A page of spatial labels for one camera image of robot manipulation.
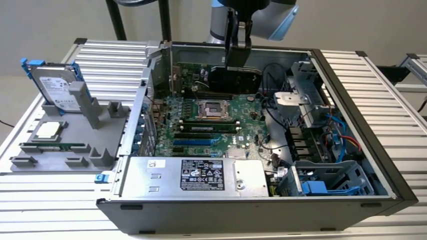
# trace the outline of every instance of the blue latch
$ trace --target blue latch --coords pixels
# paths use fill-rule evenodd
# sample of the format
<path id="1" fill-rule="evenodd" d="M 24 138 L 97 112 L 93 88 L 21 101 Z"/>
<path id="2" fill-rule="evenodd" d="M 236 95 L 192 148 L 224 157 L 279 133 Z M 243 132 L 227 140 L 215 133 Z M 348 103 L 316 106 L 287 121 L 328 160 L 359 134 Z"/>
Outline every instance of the blue latch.
<path id="1" fill-rule="evenodd" d="M 107 174 L 96 174 L 95 183 L 96 184 L 107 184 L 108 183 L 108 175 Z"/>
<path id="2" fill-rule="evenodd" d="M 328 190 L 324 181 L 305 181 L 301 184 L 301 192 L 308 196 L 352 196 L 359 190 L 359 186 L 352 186 L 348 189 Z"/>
<path id="3" fill-rule="evenodd" d="M 31 66 L 43 66 L 43 64 L 45 64 L 45 61 L 33 59 L 27 64 L 31 65 Z"/>
<path id="4" fill-rule="evenodd" d="M 333 141 L 335 145 L 340 145 L 341 144 L 341 141 L 340 141 L 340 138 L 339 138 L 339 132 L 336 130 L 332 131 L 332 141 Z"/>

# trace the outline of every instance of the hard drive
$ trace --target hard drive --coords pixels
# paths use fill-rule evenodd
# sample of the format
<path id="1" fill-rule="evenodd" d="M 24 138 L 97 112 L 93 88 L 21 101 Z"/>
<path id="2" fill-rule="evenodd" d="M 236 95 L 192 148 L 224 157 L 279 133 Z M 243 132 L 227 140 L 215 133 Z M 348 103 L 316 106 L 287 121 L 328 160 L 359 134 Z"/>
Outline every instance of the hard drive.
<path id="1" fill-rule="evenodd" d="M 80 113 L 80 106 L 75 96 L 68 92 L 72 82 L 83 81 L 79 65 L 63 63 L 45 63 L 44 60 L 23 58 L 21 67 L 27 76 L 36 84 L 48 105 L 55 105 L 64 113 Z"/>

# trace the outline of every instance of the blue drive bracket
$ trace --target blue drive bracket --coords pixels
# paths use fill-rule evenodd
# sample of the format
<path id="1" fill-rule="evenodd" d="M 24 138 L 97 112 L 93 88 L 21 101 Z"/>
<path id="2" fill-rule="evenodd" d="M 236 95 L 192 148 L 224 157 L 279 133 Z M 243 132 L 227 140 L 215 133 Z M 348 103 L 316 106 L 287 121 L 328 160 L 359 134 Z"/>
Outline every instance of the blue drive bracket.
<path id="1" fill-rule="evenodd" d="M 24 57 L 20 59 L 20 67 L 21 67 L 21 69 L 24 69 L 24 71 L 25 71 L 25 73 L 27 73 L 27 77 L 33 81 L 33 84 L 35 84 L 35 86 L 37 87 L 39 92 L 40 92 L 40 94 L 41 94 L 45 102 L 49 103 L 48 98 L 47 98 L 47 96 L 44 95 L 43 91 L 41 91 L 41 89 L 40 89 L 40 87 L 39 87 L 39 85 L 37 85 L 37 83 L 36 83 L 36 80 L 35 80 L 35 78 L 33 78 L 33 75 L 32 75 L 32 73 L 29 72 L 29 68 L 28 68 L 28 66 L 41 66 L 43 64 L 45 64 L 45 61 L 44 61 L 44 60 L 31 60 L 28 63 L 27 63 L 27 61 L 28 61 L 28 60 L 27 60 L 27 58 L 24 58 Z"/>
<path id="2" fill-rule="evenodd" d="M 79 64 L 76 63 L 75 60 L 71 62 L 71 66 L 73 68 L 75 77 L 76 77 L 77 81 L 84 82 L 85 79 L 83 78 L 83 74 L 81 74 L 81 71 L 80 71 L 80 66 L 79 66 Z M 87 90 L 85 93 L 87 93 L 87 95 L 88 95 L 88 97 L 91 99 L 91 102 L 93 102 L 93 98 L 92 98 L 89 90 Z"/>

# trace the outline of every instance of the sticker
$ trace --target sticker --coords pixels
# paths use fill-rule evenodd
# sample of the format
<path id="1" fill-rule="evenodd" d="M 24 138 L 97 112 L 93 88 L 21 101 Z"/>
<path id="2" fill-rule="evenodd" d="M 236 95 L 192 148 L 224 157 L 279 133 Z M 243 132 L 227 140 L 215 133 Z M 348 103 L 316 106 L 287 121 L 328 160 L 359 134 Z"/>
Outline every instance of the sticker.
<path id="1" fill-rule="evenodd" d="M 181 160 L 180 189 L 224 191 L 223 160 Z"/>
<path id="2" fill-rule="evenodd" d="M 213 127 L 201 127 L 201 126 L 192 126 L 191 130 L 200 130 L 200 131 L 212 131 Z"/>
<path id="3" fill-rule="evenodd" d="M 69 84 L 64 79 L 41 76 L 40 82 L 56 107 L 64 111 L 80 111 L 77 100 L 68 92 Z"/>
<path id="4" fill-rule="evenodd" d="M 155 169 L 155 168 L 159 169 L 165 167 L 167 167 L 167 160 L 164 159 L 148 160 L 148 163 L 147 163 L 148 169 Z"/>

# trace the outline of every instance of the black metal pole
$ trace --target black metal pole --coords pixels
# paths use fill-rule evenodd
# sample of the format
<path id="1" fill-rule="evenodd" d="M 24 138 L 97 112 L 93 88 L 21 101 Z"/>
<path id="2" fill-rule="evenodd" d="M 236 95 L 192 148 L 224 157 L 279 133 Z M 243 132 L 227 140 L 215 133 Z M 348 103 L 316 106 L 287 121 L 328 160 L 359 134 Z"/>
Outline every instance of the black metal pole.
<path id="1" fill-rule="evenodd" d="M 116 36 L 117 40 L 125 41 L 127 34 L 125 34 L 125 28 L 123 26 L 119 5 L 113 0 L 105 0 L 105 3 L 107 3 L 107 7 L 108 7 L 108 13 L 109 13 L 109 17 L 111 17 L 115 36 Z"/>
<path id="2" fill-rule="evenodd" d="M 172 41 L 169 0 L 159 0 L 159 11 L 163 40 Z"/>

